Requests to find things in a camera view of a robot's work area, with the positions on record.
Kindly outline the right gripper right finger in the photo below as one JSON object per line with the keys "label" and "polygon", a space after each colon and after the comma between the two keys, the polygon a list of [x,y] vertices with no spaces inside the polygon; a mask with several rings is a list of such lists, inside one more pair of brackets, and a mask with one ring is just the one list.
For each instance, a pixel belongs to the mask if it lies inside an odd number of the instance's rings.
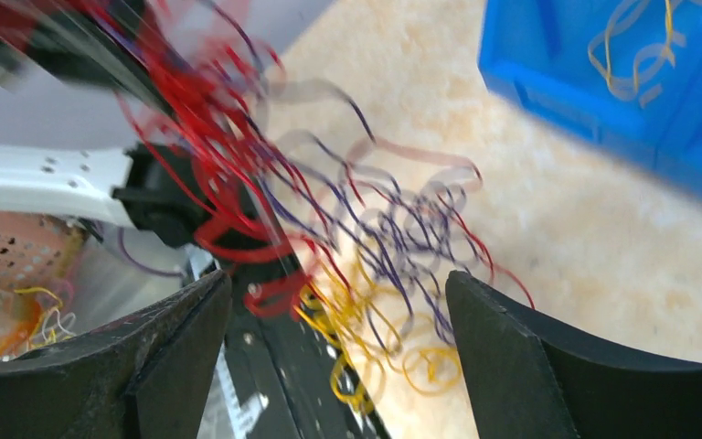
{"label": "right gripper right finger", "polygon": [[702,363],[593,336],[468,273],[445,293],[483,438],[702,438]]}

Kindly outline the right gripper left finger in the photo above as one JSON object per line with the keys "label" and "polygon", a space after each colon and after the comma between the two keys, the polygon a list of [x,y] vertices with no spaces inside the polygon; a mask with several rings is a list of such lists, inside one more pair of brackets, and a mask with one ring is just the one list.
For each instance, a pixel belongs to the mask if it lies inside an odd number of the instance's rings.
{"label": "right gripper left finger", "polygon": [[0,361],[0,438],[193,438],[231,304],[209,274],[67,341]]}

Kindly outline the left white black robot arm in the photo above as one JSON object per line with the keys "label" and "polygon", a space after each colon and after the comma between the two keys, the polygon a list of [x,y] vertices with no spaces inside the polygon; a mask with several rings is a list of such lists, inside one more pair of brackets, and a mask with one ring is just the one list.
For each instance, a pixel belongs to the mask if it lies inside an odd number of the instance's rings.
{"label": "left white black robot arm", "polygon": [[110,91],[137,135],[132,147],[0,145],[0,211],[100,220],[149,230],[167,245],[211,248],[252,233],[249,177],[213,160],[229,134],[212,84],[164,31],[164,1],[0,1],[0,69],[31,61],[60,81]]}

